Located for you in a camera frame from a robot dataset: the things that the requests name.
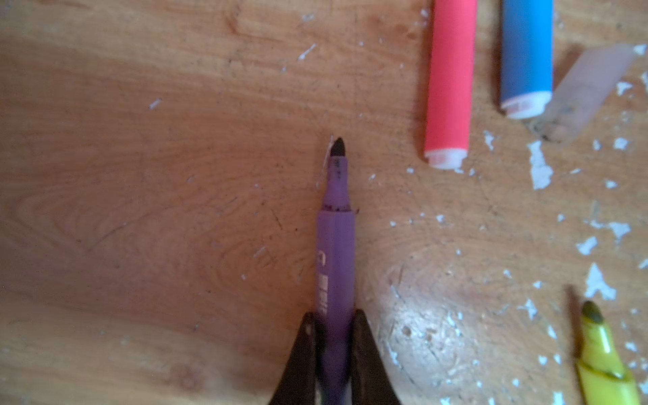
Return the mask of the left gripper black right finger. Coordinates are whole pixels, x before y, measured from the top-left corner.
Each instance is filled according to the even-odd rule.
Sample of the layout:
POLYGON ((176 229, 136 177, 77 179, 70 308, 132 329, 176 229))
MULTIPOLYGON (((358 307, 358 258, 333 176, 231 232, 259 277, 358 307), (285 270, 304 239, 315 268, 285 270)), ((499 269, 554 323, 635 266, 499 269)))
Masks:
POLYGON ((353 405, 401 405, 363 310, 352 324, 350 379, 353 405))

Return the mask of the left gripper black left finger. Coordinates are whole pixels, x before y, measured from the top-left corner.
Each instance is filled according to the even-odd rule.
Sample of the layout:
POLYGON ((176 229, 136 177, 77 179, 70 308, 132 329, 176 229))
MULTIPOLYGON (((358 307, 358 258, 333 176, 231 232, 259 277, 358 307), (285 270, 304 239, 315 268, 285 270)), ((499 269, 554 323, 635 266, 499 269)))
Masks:
POLYGON ((317 324, 307 312, 297 332, 283 375, 270 405, 313 405, 316 403, 317 324))

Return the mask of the purple marker pen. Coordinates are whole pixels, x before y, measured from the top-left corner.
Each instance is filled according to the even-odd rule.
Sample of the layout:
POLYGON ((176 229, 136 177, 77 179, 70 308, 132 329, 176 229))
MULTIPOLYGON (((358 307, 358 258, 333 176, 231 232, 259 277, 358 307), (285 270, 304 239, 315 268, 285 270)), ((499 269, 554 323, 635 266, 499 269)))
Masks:
POLYGON ((317 215, 316 318, 318 374, 323 404, 341 404, 349 379, 354 318, 355 213, 349 162, 337 138, 327 158, 327 186, 317 215))

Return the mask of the yellow marker pen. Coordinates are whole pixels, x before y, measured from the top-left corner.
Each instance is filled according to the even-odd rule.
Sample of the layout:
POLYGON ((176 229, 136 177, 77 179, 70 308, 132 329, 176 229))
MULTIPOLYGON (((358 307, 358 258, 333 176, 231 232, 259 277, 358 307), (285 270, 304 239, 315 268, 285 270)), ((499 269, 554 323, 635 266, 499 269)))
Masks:
POLYGON ((624 364, 599 306, 586 301, 580 313, 582 350, 576 362, 587 405, 640 405, 636 379, 624 364))

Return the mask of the pink marker pen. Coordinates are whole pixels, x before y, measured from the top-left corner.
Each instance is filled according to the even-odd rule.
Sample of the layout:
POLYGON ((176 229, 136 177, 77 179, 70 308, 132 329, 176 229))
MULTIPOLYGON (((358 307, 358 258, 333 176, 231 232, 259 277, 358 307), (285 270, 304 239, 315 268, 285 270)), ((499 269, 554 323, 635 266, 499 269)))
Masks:
POLYGON ((457 170, 467 158, 478 3, 434 4, 424 156, 431 167, 457 170))

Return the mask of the clear pen cap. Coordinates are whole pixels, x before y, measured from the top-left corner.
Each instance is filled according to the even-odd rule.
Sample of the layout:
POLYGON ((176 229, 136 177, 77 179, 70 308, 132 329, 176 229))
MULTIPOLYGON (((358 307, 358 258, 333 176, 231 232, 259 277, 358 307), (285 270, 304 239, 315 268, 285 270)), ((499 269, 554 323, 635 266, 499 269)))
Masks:
POLYGON ((542 115, 526 127, 550 143, 572 143, 602 108, 625 76, 636 54, 621 43, 586 50, 565 74, 542 115))

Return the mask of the blue marker pen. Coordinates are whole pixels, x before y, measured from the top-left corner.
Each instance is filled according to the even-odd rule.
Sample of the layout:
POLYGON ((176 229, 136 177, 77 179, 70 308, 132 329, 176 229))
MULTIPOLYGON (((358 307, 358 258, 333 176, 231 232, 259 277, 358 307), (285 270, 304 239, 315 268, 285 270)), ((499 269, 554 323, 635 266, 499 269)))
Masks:
POLYGON ((553 96, 552 0, 502 2, 501 110, 513 120, 544 113, 553 96))

